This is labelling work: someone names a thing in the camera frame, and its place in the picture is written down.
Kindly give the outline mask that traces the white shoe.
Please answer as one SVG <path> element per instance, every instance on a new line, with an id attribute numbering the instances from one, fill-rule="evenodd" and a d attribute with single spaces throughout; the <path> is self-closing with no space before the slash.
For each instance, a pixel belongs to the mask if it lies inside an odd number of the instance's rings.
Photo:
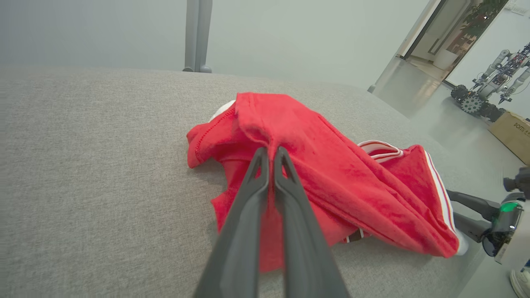
<path id="1" fill-rule="evenodd" d="M 510 273 L 510 283 L 518 298 L 530 298 L 530 271 L 512 270 Z"/>

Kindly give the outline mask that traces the red jersey white collar trim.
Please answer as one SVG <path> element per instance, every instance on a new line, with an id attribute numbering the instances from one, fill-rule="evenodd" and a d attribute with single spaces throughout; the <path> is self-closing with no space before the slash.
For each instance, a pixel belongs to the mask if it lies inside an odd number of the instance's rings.
<path id="1" fill-rule="evenodd" d="M 211 202 L 221 230 L 255 151 L 284 147 L 329 245 L 361 230 L 405 250 L 451 258 L 469 247 L 456 228 L 448 192 L 420 145 L 355 144 L 319 113 L 282 94 L 239 93 L 187 133 L 188 166 L 208 159 L 225 170 L 227 190 Z"/>

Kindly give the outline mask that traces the grey metal partition post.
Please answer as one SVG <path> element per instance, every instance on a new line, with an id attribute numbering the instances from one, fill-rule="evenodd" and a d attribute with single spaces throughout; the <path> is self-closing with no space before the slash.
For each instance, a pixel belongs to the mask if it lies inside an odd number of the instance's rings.
<path id="1" fill-rule="evenodd" d="M 206 64 L 213 0 L 187 0 L 184 71 L 212 73 Z"/>

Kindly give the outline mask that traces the green potted plant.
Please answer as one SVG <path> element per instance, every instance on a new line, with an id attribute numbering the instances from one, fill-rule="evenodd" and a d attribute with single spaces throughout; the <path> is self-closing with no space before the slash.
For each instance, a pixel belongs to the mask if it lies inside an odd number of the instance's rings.
<path id="1" fill-rule="evenodd" d="M 479 4 L 472 6 L 463 20 L 462 36 L 479 38 L 507 2 L 508 0 L 481 0 Z"/>

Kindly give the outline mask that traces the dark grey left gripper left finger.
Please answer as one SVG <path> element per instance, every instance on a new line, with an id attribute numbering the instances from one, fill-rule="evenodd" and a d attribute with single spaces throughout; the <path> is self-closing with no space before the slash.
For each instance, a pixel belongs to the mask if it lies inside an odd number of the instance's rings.
<path id="1" fill-rule="evenodd" d="M 193 298 L 257 298 L 261 217 L 267 206 L 267 149 L 254 153 Z"/>

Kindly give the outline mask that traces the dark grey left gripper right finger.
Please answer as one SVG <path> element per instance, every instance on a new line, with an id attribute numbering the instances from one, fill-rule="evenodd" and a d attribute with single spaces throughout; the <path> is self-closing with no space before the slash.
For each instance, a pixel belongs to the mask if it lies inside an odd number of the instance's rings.
<path id="1" fill-rule="evenodd" d="M 284 147 L 276 151 L 273 182 L 282 216 L 286 298 L 351 298 Z"/>

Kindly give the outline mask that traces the grey glass partition frame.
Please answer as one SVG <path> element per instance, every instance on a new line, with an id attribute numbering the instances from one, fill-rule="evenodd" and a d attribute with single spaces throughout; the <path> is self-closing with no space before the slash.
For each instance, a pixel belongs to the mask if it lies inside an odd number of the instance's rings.
<path id="1" fill-rule="evenodd" d="M 394 56 L 389 60 L 389 63 L 383 70 L 383 73 L 379 76 L 376 82 L 367 89 L 369 93 L 373 93 L 375 91 L 377 84 L 382 80 L 383 74 L 386 70 L 388 70 L 390 64 L 394 62 L 396 58 L 402 58 L 402 56 L 406 56 L 407 52 L 415 47 L 413 44 L 419 36 L 424 35 L 424 29 L 426 29 L 428 26 L 428 23 L 430 22 L 432 15 L 435 14 L 435 10 L 438 8 L 440 2 L 441 0 L 429 0 L 422 13 L 419 15 L 419 18 L 416 20 L 416 23 L 412 26 L 411 30 L 407 34 L 405 40 L 403 40 Z"/>

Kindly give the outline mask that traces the grey wheeled robot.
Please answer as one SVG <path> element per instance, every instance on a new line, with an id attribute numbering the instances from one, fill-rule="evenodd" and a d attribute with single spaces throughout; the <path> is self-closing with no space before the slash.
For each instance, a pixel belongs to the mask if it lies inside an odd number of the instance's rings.
<path id="1" fill-rule="evenodd" d="M 506 109 L 490 103 L 489 98 L 498 94 L 499 103 L 511 102 L 516 90 L 526 82 L 530 84 L 530 42 L 516 53 L 502 50 L 487 70 L 473 79 L 474 85 L 470 89 L 458 85 L 452 89 L 450 96 L 465 113 L 494 123 Z"/>

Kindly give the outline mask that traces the brown cardboard box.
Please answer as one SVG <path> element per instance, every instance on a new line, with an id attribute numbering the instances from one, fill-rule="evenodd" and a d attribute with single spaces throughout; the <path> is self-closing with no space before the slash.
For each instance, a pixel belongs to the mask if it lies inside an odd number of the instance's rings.
<path id="1" fill-rule="evenodd" d="M 530 121 L 506 111 L 488 130 L 517 158 L 530 166 Z"/>

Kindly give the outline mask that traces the white plant pot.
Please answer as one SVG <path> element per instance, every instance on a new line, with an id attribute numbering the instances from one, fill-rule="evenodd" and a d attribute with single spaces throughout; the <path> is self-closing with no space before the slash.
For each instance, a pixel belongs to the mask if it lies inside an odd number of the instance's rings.
<path id="1" fill-rule="evenodd" d="M 458 53 L 453 53 L 447 49 L 440 49 L 435 55 L 432 64 L 440 70 L 449 72 L 453 69 L 454 63 L 458 60 L 458 57 Z"/>

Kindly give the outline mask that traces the white covered right gripper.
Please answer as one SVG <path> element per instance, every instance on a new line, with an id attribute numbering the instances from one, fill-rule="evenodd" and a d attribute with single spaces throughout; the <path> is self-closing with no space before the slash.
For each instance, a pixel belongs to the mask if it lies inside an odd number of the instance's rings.
<path id="1" fill-rule="evenodd" d="M 530 267 L 530 209 L 523 193 L 509 194 L 501 204 L 447 190 L 451 201 L 479 213 L 484 220 L 453 213 L 456 229 L 477 243 L 495 262 L 520 271 Z"/>

